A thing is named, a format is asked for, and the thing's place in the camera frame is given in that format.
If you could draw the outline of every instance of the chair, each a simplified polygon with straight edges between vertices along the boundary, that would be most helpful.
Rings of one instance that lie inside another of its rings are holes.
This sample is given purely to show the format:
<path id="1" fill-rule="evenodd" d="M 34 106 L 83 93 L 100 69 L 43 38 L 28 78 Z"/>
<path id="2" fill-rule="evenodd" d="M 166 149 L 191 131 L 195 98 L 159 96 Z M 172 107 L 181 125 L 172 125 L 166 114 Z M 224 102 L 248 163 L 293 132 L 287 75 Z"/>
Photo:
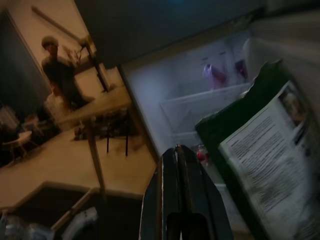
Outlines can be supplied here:
<path id="1" fill-rule="evenodd" d="M 32 135 L 32 131 L 21 132 L 19 133 L 19 138 L 17 140 L 4 142 L 2 144 L 3 149 L 10 150 L 13 162 L 16 160 L 14 149 L 20 150 L 22 153 L 22 156 L 25 157 L 25 156 L 28 156 L 28 152 L 24 148 L 25 144 L 31 143 L 32 145 L 39 147 L 38 144 L 36 144 L 31 140 L 31 135 Z"/>

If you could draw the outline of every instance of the floor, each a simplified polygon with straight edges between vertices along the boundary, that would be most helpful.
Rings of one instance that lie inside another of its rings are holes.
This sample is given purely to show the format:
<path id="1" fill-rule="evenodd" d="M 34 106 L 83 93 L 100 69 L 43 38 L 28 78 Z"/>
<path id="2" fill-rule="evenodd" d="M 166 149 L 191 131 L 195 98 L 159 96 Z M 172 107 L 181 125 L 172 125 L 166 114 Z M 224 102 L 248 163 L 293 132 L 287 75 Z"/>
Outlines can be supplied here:
<path id="1" fill-rule="evenodd" d="M 73 130 L 54 137 L 21 162 L 0 169 L 0 208 L 17 204 L 45 181 L 99 187 L 86 140 L 72 141 Z M 143 195 L 156 168 L 145 145 L 125 156 L 125 140 L 97 140 L 107 190 Z"/>

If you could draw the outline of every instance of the person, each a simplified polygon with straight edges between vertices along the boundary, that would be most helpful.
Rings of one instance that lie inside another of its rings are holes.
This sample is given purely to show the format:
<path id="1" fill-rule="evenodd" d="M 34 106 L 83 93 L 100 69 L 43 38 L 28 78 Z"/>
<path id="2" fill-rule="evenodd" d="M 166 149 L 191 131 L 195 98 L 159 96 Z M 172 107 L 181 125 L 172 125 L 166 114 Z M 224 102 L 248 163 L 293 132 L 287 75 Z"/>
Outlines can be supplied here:
<path id="1" fill-rule="evenodd" d="M 64 105 L 68 109 L 78 109 L 86 105 L 89 101 L 81 95 L 74 76 L 74 62 L 58 56 L 58 40 L 53 36 L 45 36 L 41 41 L 42 47 L 49 52 L 41 65 L 44 73 L 49 79 L 53 94 L 61 96 Z M 68 57 L 72 59 L 70 50 L 63 48 Z"/>

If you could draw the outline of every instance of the wooden table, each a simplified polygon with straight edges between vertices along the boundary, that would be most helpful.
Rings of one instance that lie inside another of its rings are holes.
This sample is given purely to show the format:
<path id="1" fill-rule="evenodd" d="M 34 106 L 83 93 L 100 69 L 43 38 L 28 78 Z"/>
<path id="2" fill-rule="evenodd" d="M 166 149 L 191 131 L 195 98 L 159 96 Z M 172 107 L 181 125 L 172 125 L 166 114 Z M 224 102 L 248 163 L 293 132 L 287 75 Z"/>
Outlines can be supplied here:
<path id="1" fill-rule="evenodd" d="M 108 93 L 104 93 L 102 96 L 98 97 L 94 101 L 88 103 L 84 107 L 70 113 L 68 116 L 64 117 L 60 123 L 72 123 L 82 121 L 85 128 L 85 133 L 87 135 L 89 148 L 92 156 L 93 165 L 95 172 L 99 181 L 100 190 L 103 197 L 106 196 L 106 187 L 104 182 L 103 173 L 101 170 L 101 164 L 99 160 L 99 155 L 97 151 L 96 138 L 93 133 L 93 128 L 91 124 L 91 118 L 95 116 L 104 115 L 121 109 L 128 109 L 128 112 L 138 128 L 140 134 L 143 136 L 146 146 L 150 151 L 153 160 L 158 162 L 158 154 L 155 151 L 151 143 L 151 139 L 147 134 L 145 126 L 142 124 L 140 117 L 137 114 L 135 106 L 133 105 L 129 93 L 126 87 L 121 86 L 113 89 Z"/>

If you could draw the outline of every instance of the green package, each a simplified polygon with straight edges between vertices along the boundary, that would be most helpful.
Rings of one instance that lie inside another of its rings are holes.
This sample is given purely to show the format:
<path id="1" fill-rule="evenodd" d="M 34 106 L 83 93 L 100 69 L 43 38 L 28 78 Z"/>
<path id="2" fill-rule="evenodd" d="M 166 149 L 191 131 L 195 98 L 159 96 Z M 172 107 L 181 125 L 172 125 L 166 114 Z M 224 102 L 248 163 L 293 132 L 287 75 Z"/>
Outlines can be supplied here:
<path id="1" fill-rule="evenodd" d="M 319 128 L 281 62 L 195 128 L 255 239 L 320 239 Z"/>

